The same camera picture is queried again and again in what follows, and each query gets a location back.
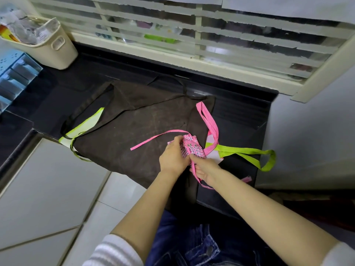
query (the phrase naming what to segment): left hand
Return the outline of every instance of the left hand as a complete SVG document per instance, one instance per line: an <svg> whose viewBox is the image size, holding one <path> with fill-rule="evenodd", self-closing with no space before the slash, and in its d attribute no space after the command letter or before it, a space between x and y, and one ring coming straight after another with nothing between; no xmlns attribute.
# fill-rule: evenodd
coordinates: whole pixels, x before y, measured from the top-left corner
<svg viewBox="0 0 355 266"><path fill-rule="evenodd" d="M174 141L167 145L163 154L159 157L160 171L171 172L174 176L179 177L180 174L190 164L190 156L182 157L180 142L183 137L176 136Z"/></svg>

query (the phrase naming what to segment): white sleeve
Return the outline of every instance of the white sleeve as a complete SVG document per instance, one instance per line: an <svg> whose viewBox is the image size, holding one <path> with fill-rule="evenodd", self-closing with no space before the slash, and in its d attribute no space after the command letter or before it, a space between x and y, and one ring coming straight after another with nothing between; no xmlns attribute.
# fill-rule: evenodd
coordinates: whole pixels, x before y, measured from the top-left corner
<svg viewBox="0 0 355 266"><path fill-rule="evenodd" d="M321 266L355 266L355 250L340 242L329 251Z"/></svg>
<svg viewBox="0 0 355 266"><path fill-rule="evenodd" d="M143 262L129 243L117 235L109 234L83 266L143 266Z"/></svg>

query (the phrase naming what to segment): beige basket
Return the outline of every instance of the beige basket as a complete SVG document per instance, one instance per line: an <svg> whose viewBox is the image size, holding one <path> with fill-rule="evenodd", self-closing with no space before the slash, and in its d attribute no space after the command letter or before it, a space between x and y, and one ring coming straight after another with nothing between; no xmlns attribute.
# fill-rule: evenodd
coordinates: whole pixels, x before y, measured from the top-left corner
<svg viewBox="0 0 355 266"><path fill-rule="evenodd" d="M27 45L4 39L11 46L28 53L39 63L59 70L67 68L78 56L78 51L59 24L51 37L37 45Z"/></svg>

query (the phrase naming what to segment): white tile floor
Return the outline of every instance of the white tile floor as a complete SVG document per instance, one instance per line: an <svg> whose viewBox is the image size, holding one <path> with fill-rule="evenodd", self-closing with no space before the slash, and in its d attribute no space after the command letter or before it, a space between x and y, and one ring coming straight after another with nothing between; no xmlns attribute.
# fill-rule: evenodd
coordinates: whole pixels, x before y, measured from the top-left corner
<svg viewBox="0 0 355 266"><path fill-rule="evenodd" d="M81 266L145 190L128 176L111 173L63 266Z"/></svg>

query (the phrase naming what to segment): black counter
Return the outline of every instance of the black counter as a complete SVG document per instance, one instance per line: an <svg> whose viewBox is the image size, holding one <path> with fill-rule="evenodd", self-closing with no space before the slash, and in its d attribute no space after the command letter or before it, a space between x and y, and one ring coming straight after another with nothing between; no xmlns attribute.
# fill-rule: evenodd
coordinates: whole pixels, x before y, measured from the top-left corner
<svg viewBox="0 0 355 266"><path fill-rule="evenodd" d="M277 92L116 52L83 45L76 47L79 56L68 69L44 67L0 115L0 178L16 159L19 146L25 144L31 134L41 133L58 140L60 127L70 113L100 84L112 79L147 84L158 75L178 76L186 83L189 95L216 96L212 116L219 128L221 145L262 148L271 102ZM181 86L170 79L158 80L151 86L182 91ZM76 124L104 107L110 95L108 92L96 100ZM239 178L251 176L250 184L254 185L257 169L239 156L225 157L220 166ZM218 193L201 186L197 202L223 214L236 214Z"/></svg>

